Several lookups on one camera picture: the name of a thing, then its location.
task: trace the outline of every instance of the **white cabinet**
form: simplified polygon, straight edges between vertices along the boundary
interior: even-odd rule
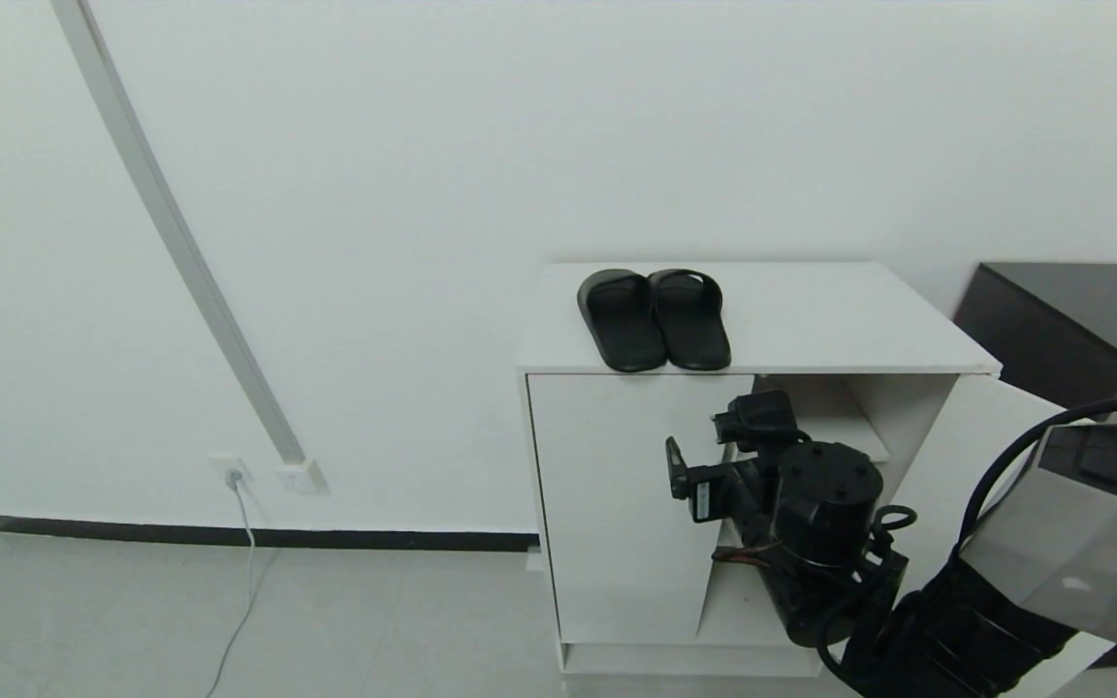
[[[609,371],[576,308],[608,267],[700,269],[722,284],[732,366]],[[752,570],[710,564],[727,525],[670,498],[663,442],[714,463],[709,417],[754,381],[787,389],[801,429],[865,451],[882,504],[922,514],[897,536],[905,590],[934,574],[989,462],[1058,408],[999,383],[997,362],[875,264],[553,265],[518,354],[542,548],[565,672],[812,677]],[[1013,695],[1049,695],[1108,647],[1080,637]]]

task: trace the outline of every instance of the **black motor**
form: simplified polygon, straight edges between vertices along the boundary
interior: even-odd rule
[[[690,468],[668,438],[671,495],[688,500],[694,522],[735,523],[744,545],[718,548],[714,561],[757,567],[792,642],[847,640],[863,602],[839,601],[875,570],[865,553],[881,474],[856,448],[812,441],[782,390],[742,394],[714,424],[718,443],[735,442],[753,458]]]

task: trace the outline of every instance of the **cabinet door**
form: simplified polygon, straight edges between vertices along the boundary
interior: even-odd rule
[[[695,640],[722,526],[670,498],[665,441],[716,463],[709,417],[751,390],[751,375],[528,376],[564,642]]]
[[[947,561],[960,535],[967,498],[989,465],[1020,433],[1061,411],[1054,403],[992,376],[965,375],[956,381],[892,499],[916,509],[919,516],[917,525],[895,534],[896,551],[911,560],[904,593],[922,587]],[[1019,466],[1012,466],[997,488],[1011,481]],[[1113,646],[1099,637],[1080,633],[1058,658],[1039,664],[1006,695],[1051,695]]]

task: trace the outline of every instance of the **gray floor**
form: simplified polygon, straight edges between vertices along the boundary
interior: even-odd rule
[[[245,596],[242,547],[0,534],[0,697],[195,697]],[[366,698],[851,695],[829,680],[566,687],[527,556],[260,551],[257,609],[217,695]],[[1062,698],[1117,694],[1087,672]]]

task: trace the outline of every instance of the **white wall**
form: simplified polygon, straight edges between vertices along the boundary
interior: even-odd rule
[[[981,258],[1117,261],[1117,3],[93,8],[332,494],[262,477],[28,0],[0,3],[3,513],[230,523],[201,459],[231,451],[271,525],[532,530],[510,366],[543,261],[871,257],[947,312]]]

